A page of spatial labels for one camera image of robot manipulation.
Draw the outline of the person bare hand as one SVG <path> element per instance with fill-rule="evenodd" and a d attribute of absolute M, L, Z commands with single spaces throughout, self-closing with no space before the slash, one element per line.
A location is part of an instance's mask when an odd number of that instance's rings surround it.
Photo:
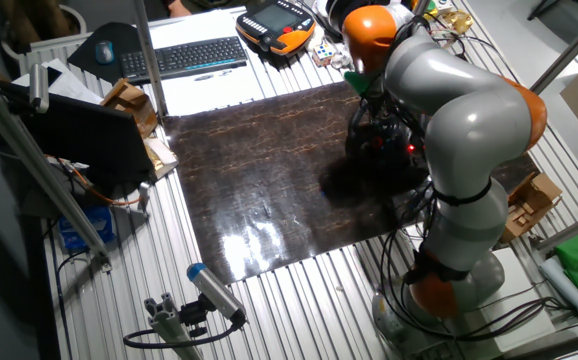
<path fill-rule="evenodd" d="M 168 0 L 166 7 L 171 18 L 191 15 L 191 11 L 187 9 L 180 0 Z"/>

